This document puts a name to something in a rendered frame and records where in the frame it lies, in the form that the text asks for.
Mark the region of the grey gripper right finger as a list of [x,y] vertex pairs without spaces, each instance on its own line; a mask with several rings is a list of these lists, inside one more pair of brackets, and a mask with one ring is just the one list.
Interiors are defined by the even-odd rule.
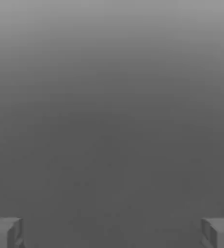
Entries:
[[224,248],[224,218],[202,218],[201,234],[204,248]]

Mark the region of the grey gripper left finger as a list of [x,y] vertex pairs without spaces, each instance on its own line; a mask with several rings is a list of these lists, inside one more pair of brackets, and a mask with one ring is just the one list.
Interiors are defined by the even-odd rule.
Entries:
[[0,217],[0,248],[24,248],[22,218]]

